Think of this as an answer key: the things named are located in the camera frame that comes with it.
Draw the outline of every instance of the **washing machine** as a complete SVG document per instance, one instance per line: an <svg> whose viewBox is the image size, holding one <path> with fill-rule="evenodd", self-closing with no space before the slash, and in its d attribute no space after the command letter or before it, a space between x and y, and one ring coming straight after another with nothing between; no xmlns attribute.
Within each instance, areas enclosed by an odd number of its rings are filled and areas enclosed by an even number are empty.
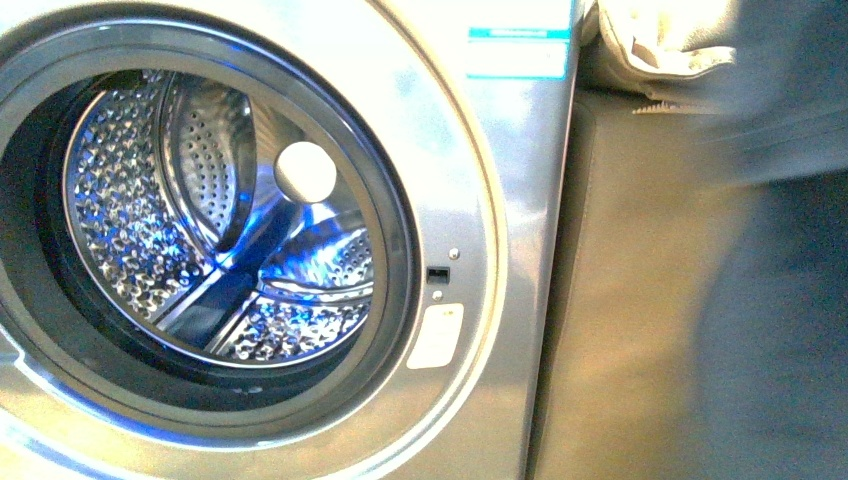
<svg viewBox="0 0 848 480"><path fill-rule="evenodd" d="M571 2L0 15L4 478L521 478Z"/></svg>

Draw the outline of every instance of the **washing machine drum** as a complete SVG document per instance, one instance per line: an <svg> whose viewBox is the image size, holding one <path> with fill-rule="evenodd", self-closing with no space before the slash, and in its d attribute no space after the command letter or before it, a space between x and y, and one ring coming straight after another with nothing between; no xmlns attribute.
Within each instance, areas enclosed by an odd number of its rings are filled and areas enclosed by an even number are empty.
<svg viewBox="0 0 848 480"><path fill-rule="evenodd" d="M129 45L92 51L98 28ZM249 436L319 384L307 404L373 380L404 331L412 237L339 95L293 60L156 22L79 29L27 61L46 65L5 67L4 121L28 113L0 162L0 255L25 307L6 327L40 365L95 403L226 412Z"/></svg>

